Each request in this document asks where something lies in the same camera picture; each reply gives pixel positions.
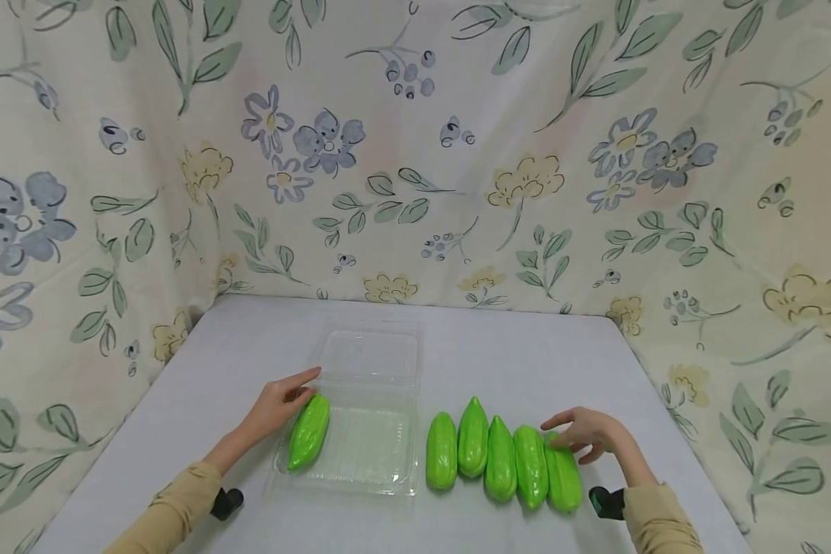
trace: floral fabric backdrop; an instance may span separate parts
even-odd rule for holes
[[[830,553],[831,0],[0,1],[0,552],[241,293],[606,315]]]

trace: beige sleeve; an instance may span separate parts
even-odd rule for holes
[[[705,552],[670,486],[625,489],[625,523],[638,554]]]
[[[105,554],[167,554],[190,534],[196,520],[212,509],[222,475],[206,462],[194,462],[154,496],[151,505]]]

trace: plastic tray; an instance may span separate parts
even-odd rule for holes
[[[310,467],[289,472],[289,424],[273,485],[415,495],[421,349],[417,322],[327,320],[309,357],[323,367],[314,386],[329,399],[323,448]]]

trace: table surface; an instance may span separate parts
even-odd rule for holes
[[[584,405],[625,422],[656,476],[677,491],[707,552],[750,553],[619,330],[601,317],[225,296],[166,366],[55,517],[34,554],[101,552],[188,463],[229,431],[265,381],[299,371],[329,315],[423,325],[419,460],[432,415],[458,420],[477,395],[513,430]],[[177,552],[633,553],[624,522],[590,502],[572,517],[547,505],[490,502],[479,480],[444,495],[345,495],[271,488],[275,443],[225,477],[245,505],[228,522],[201,521]],[[612,456],[581,471],[585,490],[624,486]]]

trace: hand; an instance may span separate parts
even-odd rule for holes
[[[320,372],[320,367],[314,367],[265,385],[237,431],[255,444],[280,430],[315,395],[316,391],[305,384],[316,379]]]
[[[554,415],[542,424],[542,430],[548,431],[567,423],[572,425],[551,441],[550,445],[554,449],[569,447],[573,454],[590,446],[589,453],[579,459],[581,466],[596,461],[604,452],[615,452],[619,437],[627,433],[625,426],[611,415],[581,407]]]

